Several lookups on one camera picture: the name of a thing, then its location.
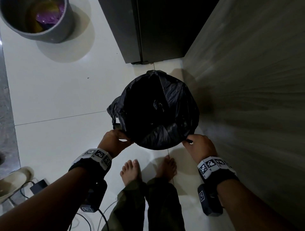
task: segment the black garbage bag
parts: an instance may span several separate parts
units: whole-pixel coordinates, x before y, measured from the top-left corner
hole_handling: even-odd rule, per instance
[[[120,125],[136,144],[153,150],[176,146],[194,134],[199,122],[199,109],[188,87],[155,70],[129,83],[107,112],[114,129]]]

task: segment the bare foot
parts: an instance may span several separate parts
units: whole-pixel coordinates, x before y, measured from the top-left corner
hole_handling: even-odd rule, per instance
[[[175,159],[170,159],[169,156],[166,156],[157,169],[156,178],[166,178],[167,181],[170,181],[177,174],[176,169],[177,165]]]
[[[140,179],[142,181],[141,169],[138,160],[127,161],[120,172],[124,185],[127,186],[131,181]]]

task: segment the gray wall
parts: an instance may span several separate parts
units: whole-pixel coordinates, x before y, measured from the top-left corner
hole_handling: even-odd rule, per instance
[[[183,66],[219,155],[305,230],[305,1],[220,0]]]

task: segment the camouflage pants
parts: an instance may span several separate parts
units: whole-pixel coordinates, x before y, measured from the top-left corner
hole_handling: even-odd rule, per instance
[[[111,231],[143,230],[145,199],[148,202],[149,230],[185,231],[181,205],[175,187],[162,178],[147,184],[134,180],[119,194],[110,214]]]

